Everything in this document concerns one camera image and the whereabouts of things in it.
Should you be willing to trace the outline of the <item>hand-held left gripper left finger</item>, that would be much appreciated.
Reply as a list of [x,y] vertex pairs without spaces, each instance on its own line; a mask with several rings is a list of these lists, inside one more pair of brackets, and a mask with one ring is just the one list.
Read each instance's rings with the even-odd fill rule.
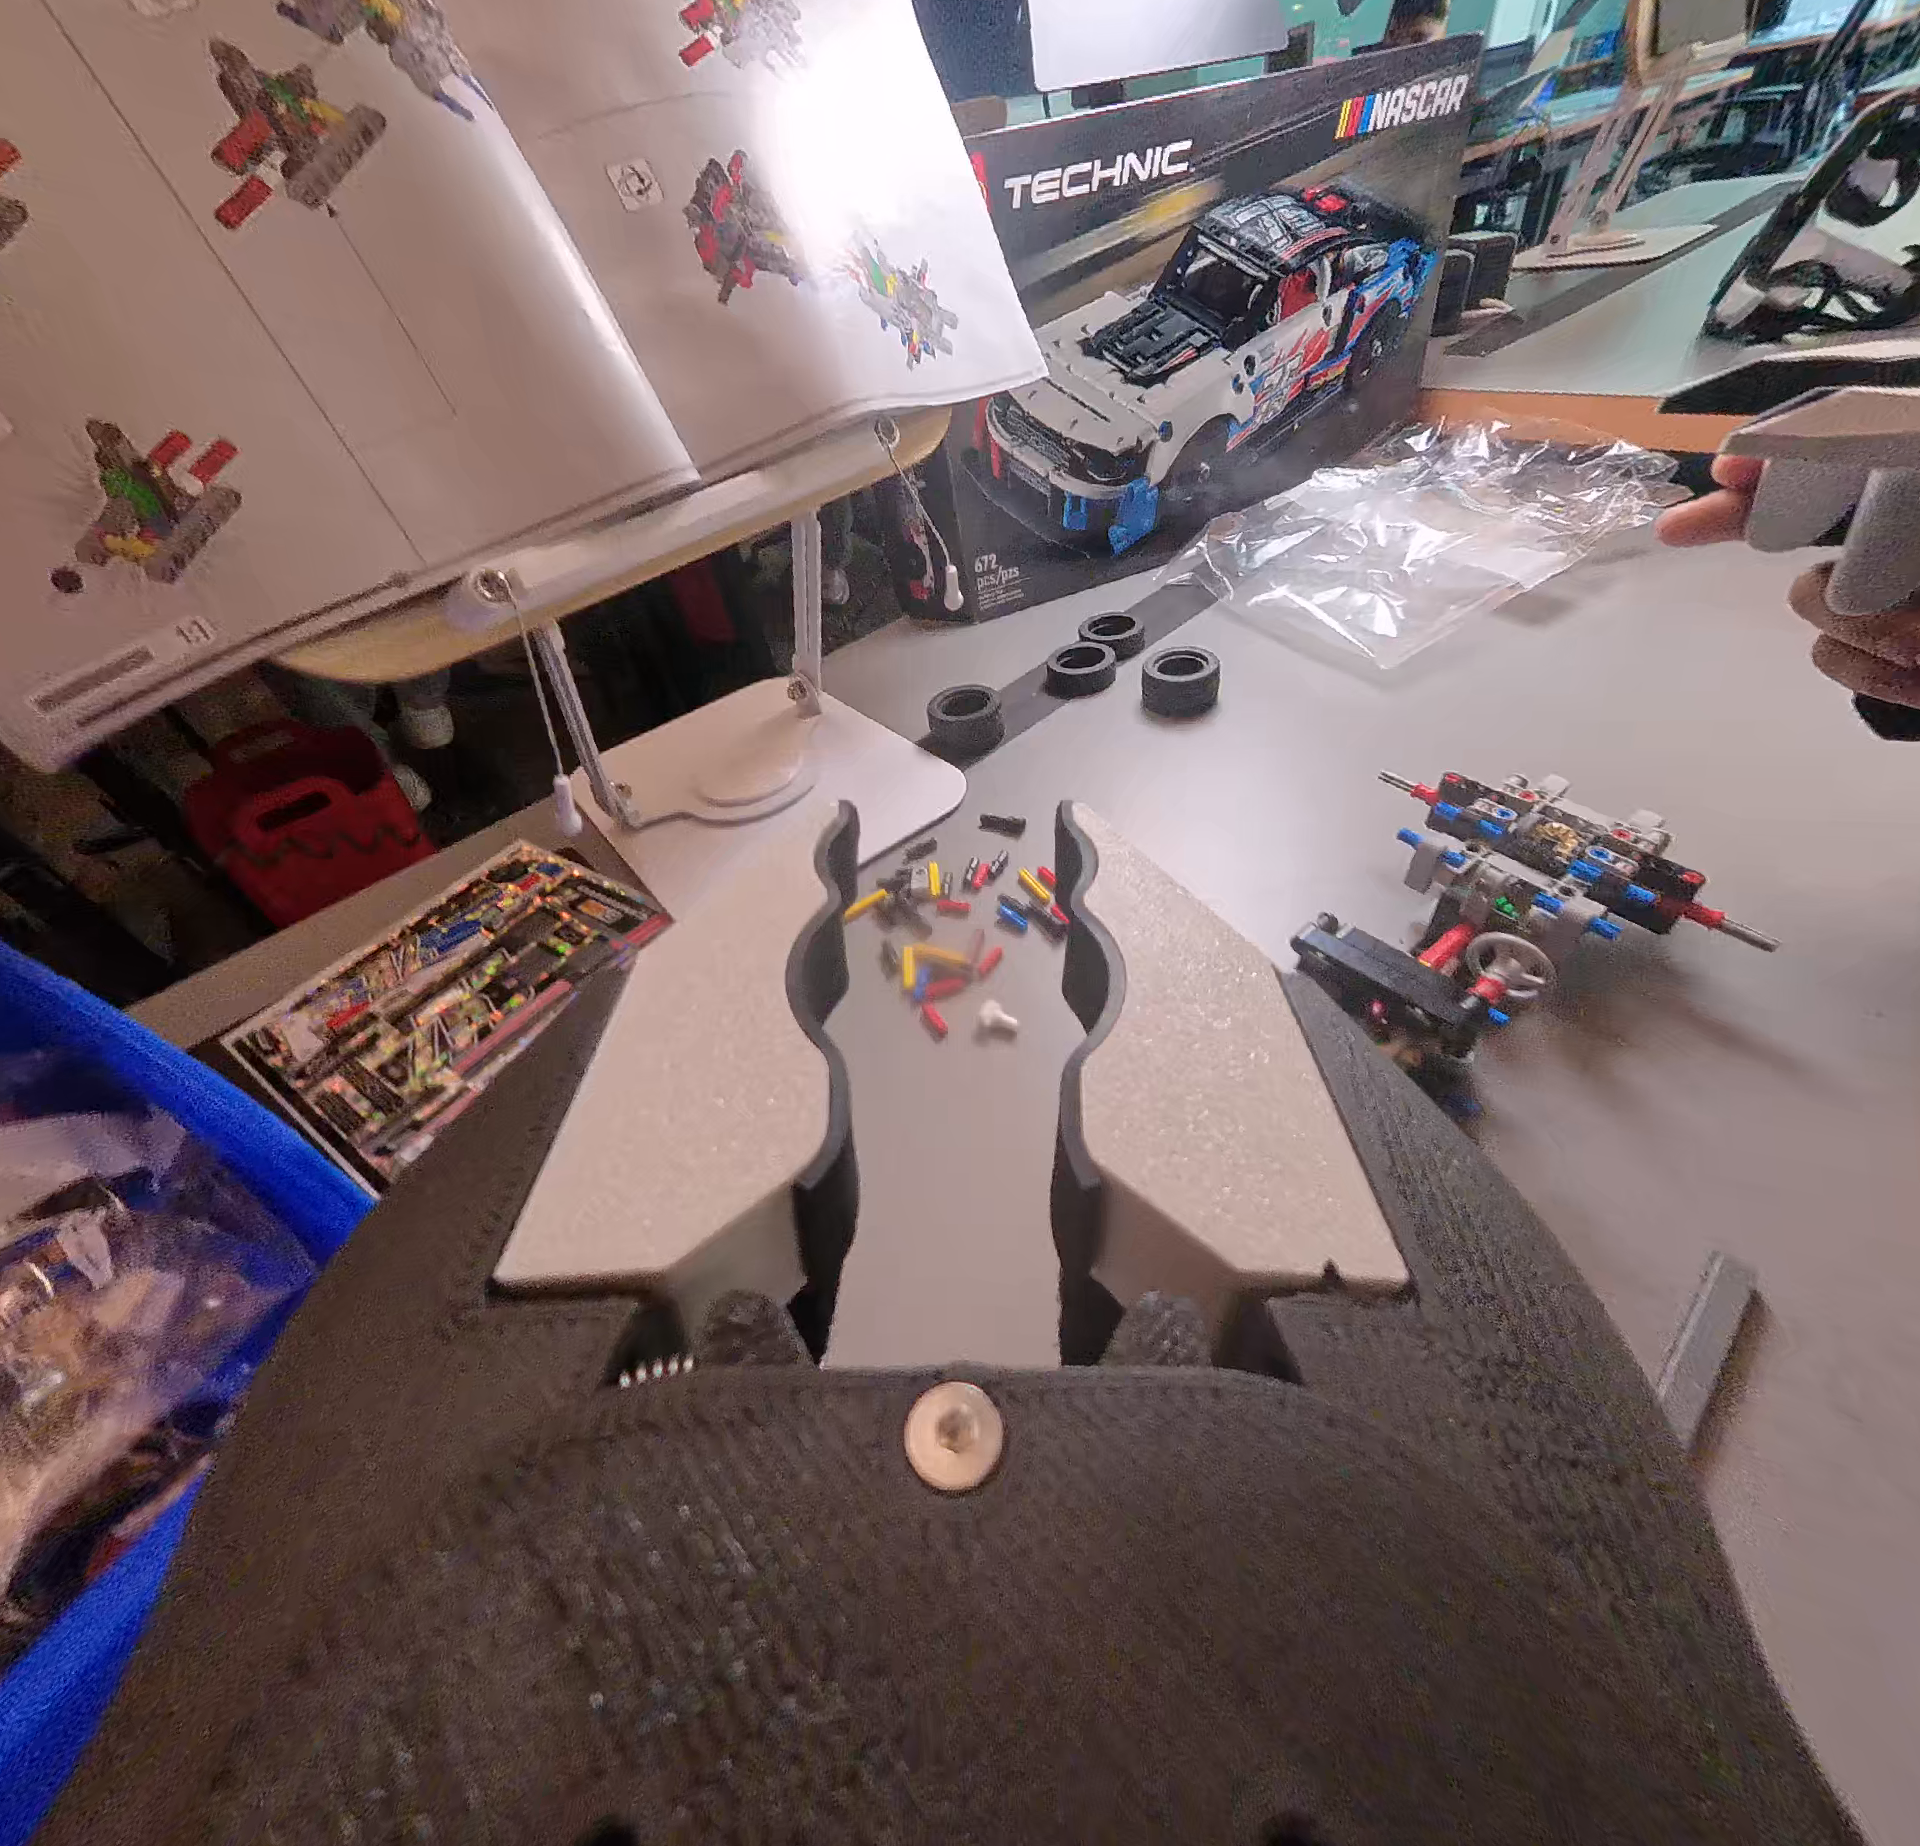
[[835,1300],[858,1220],[850,802],[781,818],[629,969],[492,1269],[507,1296]]

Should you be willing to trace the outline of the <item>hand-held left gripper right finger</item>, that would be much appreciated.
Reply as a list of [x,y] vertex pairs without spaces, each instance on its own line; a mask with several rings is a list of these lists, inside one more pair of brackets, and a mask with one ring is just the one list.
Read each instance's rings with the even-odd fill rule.
[[1274,958],[1083,802],[1056,814],[1062,1302],[1392,1300],[1411,1264]]

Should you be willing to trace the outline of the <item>lego car chassis assembly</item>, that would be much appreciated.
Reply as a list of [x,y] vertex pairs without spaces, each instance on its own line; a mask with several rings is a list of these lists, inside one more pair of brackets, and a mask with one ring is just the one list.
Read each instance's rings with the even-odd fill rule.
[[1532,1012],[1584,948],[1686,929],[1757,952],[1779,948],[1702,899],[1709,878],[1669,856],[1656,811],[1596,813],[1555,773],[1377,778],[1424,814],[1397,830],[1404,883],[1424,919],[1406,940],[1387,940],[1319,913],[1293,935],[1293,962],[1459,1116],[1477,1107],[1471,1071],[1481,1045]]

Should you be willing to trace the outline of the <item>lego instruction booklet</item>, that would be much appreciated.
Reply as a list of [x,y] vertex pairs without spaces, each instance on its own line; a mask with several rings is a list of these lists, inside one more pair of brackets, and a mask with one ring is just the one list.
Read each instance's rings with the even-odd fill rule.
[[1044,375],[911,0],[2,0],[5,748]]

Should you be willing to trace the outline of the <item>scattered small lego pins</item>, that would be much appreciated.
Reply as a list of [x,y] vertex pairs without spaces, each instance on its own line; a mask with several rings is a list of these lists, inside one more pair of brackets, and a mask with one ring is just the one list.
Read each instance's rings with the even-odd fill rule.
[[[1038,832],[1038,816],[1004,808],[980,813],[955,843],[919,832],[882,857],[845,906],[847,933],[874,941],[877,967],[927,1038],[1021,1043],[1022,974],[1056,962],[1073,930]],[[976,1033],[976,1012],[986,1000],[1021,1019],[1019,1038]]]

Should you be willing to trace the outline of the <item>long grey lego beam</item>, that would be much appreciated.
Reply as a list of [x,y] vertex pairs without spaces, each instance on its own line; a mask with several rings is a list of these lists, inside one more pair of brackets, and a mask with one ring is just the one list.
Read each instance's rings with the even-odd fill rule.
[[1653,1395],[1667,1431],[1689,1455],[1702,1442],[1726,1373],[1757,1305],[1757,1269],[1728,1249],[1712,1249],[1653,1376]]

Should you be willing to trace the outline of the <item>plastic bags of lego parts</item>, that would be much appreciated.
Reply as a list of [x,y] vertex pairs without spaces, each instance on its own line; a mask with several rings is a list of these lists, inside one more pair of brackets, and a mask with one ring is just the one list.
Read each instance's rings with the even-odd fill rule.
[[314,1277],[198,1123],[81,1052],[5,1049],[6,1667],[203,1472]]

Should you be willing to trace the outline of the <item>black lego car box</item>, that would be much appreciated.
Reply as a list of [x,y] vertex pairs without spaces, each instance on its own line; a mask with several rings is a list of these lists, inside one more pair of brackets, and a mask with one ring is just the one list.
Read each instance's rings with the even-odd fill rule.
[[900,613],[980,624],[1163,565],[1411,418],[1486,39],[974,140],[1044,355],[888,486]]

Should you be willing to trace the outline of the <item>colourful sticker sheet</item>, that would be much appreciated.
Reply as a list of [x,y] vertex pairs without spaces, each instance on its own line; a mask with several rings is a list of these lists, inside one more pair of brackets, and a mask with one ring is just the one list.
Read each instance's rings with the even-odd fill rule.
[[517,840],[218,1035],[367,1194],[469,1113],[602,974],[670,930],[647,885]]

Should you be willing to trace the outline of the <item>white wooden book stand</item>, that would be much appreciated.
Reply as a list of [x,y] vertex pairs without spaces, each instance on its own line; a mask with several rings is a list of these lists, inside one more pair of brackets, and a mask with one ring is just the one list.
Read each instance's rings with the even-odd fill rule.
[[[921,408],[871,418],[661,505],[492,550],[443,592],[331,625],[270,660],[315,680],[392,683],[518,643],[554,757],[560,830],[581,837],[592,821],[666,896],[687,899],[701,866],[716,869],[759,826],[807,802],[850,805],[866,839],[855,854],[872,859],[951,813],[966,778],[826,693],[820,510],[921,464],[949,416]],[[779,526],[790,546],[790,668],[605,753],[561,620]]]

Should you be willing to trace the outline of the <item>wooden tablet stand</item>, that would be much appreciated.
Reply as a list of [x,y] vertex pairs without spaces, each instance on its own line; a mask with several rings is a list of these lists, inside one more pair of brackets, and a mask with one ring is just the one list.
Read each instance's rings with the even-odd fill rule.
[[1625,0],[1621,86],[1589,140],[1537,245],[1516,252],[1518,274],[1632,269],[1697,240],[1705,227],[1623,226],[1653,145],[1686,106],[1705,106],[1744,81],[1741,52],[1755,28],[1755,0]]

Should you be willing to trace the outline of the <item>clear plastic bag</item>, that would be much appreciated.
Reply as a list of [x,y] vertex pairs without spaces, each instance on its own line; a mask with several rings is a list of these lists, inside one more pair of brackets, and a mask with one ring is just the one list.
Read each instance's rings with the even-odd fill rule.
[[1551,420],[1399,426],[1212,520],[1156,585],[1275,641],[1392,674],[1686,500],[1677,461]]

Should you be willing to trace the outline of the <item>red plastic container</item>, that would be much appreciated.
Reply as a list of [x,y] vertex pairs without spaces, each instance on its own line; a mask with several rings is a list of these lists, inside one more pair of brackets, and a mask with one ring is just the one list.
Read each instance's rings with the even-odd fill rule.
[[275,929],[301,924],[436,852],[357,726],[262,720],[216,740],[180,811],[199,856]]

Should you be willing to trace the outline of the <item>large blue plastic bin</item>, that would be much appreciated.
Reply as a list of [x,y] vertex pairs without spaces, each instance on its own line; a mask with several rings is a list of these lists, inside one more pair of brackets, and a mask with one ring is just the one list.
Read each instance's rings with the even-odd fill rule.
[[[370,1199],[352,1180],[262,1105],[131,1015],[109,1007],[14,948],[5,948],[2,1019],[5,1049],[53,1045],[81,1052],[136,1091],[198,1123],[301,1237],[314,1258],[315,1277],[370,1211]],[[310,1284],[270,1321],[266,1334],[244,1356],[254,1373],[232,1419],[239,1417],[258,1368]],[[18,1663],[5,1665],[6,1840],[25,1837],[98,1725],[132,1645],[157,1606],[160,1583],[180,1548],[211,1463]]]

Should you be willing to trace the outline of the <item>white rounded panel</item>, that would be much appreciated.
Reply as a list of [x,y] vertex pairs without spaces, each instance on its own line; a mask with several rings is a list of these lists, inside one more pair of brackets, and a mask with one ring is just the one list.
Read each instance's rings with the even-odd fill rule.
[[1282,0],[1027,0],[1039,91],[1260,57],[1285,42]]

